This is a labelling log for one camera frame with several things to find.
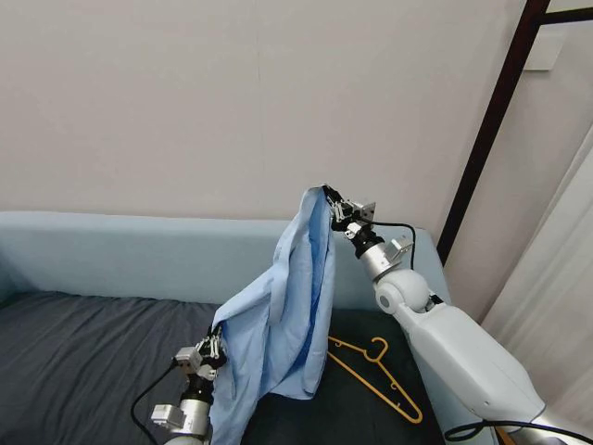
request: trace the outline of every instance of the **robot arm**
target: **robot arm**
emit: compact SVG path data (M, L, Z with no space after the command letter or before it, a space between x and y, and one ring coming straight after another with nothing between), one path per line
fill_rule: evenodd
M354 245L377 304L399 322L410 344L463 405L489 421L553 426L523 366L469 315L436 298L419 273L397 269L411 242L386 243L372 230L374 204L362 206L327 185L323 189L332 208L332 229L344 232ZM584 443L528 428L508 431L518 444Z
M181 348L175 361L187 378L179 407L156 405L151 419L177 438L168 445L208 445L212 435L209 413L214 399L214 379L227 361L221 346L221 328L208 333L194 347Z

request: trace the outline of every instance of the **light blue shirt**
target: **light blue shirt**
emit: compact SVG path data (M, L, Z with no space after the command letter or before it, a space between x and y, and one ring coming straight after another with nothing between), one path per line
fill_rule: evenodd
M303 196L270 269L229 299L222 323L229 361L215 381L213 445L238 444L268 392L310 399L322 377L334 296L334 239L320 188Z

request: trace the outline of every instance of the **dark gray cushion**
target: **dark gray cushion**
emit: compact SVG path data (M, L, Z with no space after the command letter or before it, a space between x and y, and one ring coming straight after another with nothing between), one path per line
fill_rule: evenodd
M0 444L148 444L132 423L133 399L178 348L208 330L216 306L157 299L21 294L0 309ZM421 406L414 426L329 361L313 400L262 399L243 443L442 443L422 380L393 319L334 311L332 332L363 347L388 339L383 362ZM392 394L381 372L357 354L338 354ZM138 408L160 443L170 436L148 417L156 403L179 401L184 380L168 375Z

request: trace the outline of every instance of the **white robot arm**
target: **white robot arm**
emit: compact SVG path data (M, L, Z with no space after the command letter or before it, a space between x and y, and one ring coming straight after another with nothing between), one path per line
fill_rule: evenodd
M411 242L386 243L372 230L374 204L344 200L327 185L324 191L333 211L332 228L354 244L377 304L399 322L410 344L461 403L487 421L554 427L523 366L465 312L435 298L419 273L397 269ZM593 443L526 427L506 429L520 445Z

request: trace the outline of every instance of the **white curtain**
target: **white curtain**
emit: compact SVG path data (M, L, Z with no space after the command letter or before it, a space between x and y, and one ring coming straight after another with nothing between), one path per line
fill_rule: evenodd
M593 434L593 128L483 326Z

